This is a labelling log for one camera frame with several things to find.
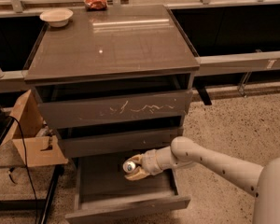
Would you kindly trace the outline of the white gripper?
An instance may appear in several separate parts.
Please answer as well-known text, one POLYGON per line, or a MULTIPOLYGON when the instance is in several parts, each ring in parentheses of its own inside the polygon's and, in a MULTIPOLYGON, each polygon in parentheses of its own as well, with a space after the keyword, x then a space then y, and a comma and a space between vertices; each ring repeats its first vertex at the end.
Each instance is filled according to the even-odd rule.
POLYGON ((143 155, 136 154, 128 159, 137 166, 133 170, 127 170, 125 178, 130 181, 144 179, 149 175, 158 175, 164 170, 172 169, 175 164, 175 156, 170 147, 151 149, 143 155))

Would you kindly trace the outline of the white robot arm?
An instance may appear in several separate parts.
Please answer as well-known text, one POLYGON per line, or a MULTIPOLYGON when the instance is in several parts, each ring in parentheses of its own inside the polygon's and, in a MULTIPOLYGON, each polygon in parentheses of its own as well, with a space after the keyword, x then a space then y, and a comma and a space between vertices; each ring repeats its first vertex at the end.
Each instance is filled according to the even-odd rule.
POLYGON ((280 158, 261 166, 202 147, 178 136, 171 145, 151 149, 123 163, 125 178, 140 180, 167 169, 199 163, 255 198, 253 224, 280 224, 280 158))

